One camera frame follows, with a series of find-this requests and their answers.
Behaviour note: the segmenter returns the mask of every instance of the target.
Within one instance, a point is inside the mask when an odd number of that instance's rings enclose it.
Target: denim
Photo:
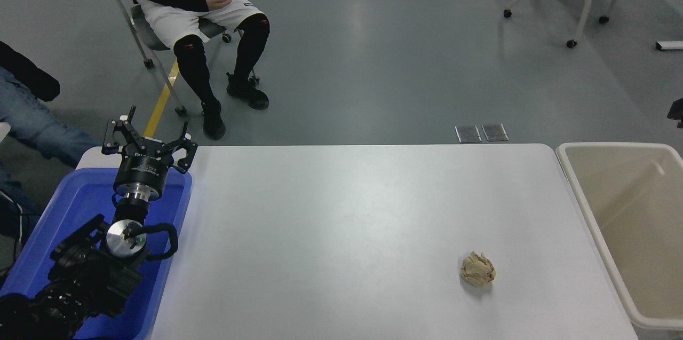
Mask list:
[[[87,133],[60,124],[49,109],[36,99],[12,73],[0,67],[0,122],[10,124],[9,136],[29,146],[46,158],[56,157],[75,168],[85,151],[98,143]],[[21,184],[10,178],[0,162],[0,191],[19,204],[24,214],[39,214],[36,205],[24,193]],[[14,202],[0,194],[0,234],[19,238],[19,215]],[[23,241],[28,237],[38,217],[24,218]]]

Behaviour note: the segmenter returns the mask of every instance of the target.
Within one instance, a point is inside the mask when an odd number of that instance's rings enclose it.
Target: yellow floor line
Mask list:
[[[178,78],[178,60],[173,63],[173,68],[171,68],[171,71],[169,72],[169,82],[171,82],[171,86],[176,83],[176,78]],[[156,126],[159,124],[161,114],[164,112],[170,94],[171,92],[168,87],[164,85],[164,89],[161,91],[159,99],[156,101],[156,106],[154,106],[152,116],[149,117],[149,123],[147,123],[147,128],[145,128],[143,136],[154,137],[154,131],[156,131]]]

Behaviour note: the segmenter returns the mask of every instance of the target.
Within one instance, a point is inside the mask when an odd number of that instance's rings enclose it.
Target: beige plastic bin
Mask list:
[[[668,145],[568,143],[557,157],[630,320],[683,330],[683,160]]]

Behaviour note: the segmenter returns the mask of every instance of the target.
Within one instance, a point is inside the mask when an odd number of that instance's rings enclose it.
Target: metal floor plate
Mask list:
[[[456,134],[461,143],[481,143],[481,135],[476,125],[456,126]]]
[[[508,141],[503,124],[483,124],[483,135],[488,141]]]

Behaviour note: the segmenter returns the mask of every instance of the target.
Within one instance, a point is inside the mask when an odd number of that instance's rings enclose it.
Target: person's leg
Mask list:
[[[219,140],[225,134],[225,124],[220,118],[220,102],[211,90],[203,46],[208,38],[198,28],[198,14],[159,6],[146,9],[145,18],[159,40],[173,50],[180,74],[202,102],[204,134]]]
[[[262,11],[248,0],[232,0],[230,5],[203,15],[226,29],[244,31],[237,46],[234,74],[228,74],[227,94],[246,100],[254,109],[266,109],[268,96],[249,84],[249,72],[258,62],[270,34],[270,23]]]
[[[265,14],[257,13],[247,17],[237,29],[243,31],[243,34],[237,46],[237,62],[233,76],[236,80],[244,81],[249,79],[249,73],[266,49],[271,24]]]
[[[225,135],[225,124],[220,118],[220,102],[211,90],[202,39],[195,34],[184,36],[176,41],[173,52],[178,58],[180,74],[202,101],[204,133],[213,140],[220,140]]]
[[[85,151],[99,143],[87,133],[60,124],[31,93],[17,81],[0,80],[0,121],[10,124],[10,136],[36,149],[46,158],[56,157],[75,168]]]

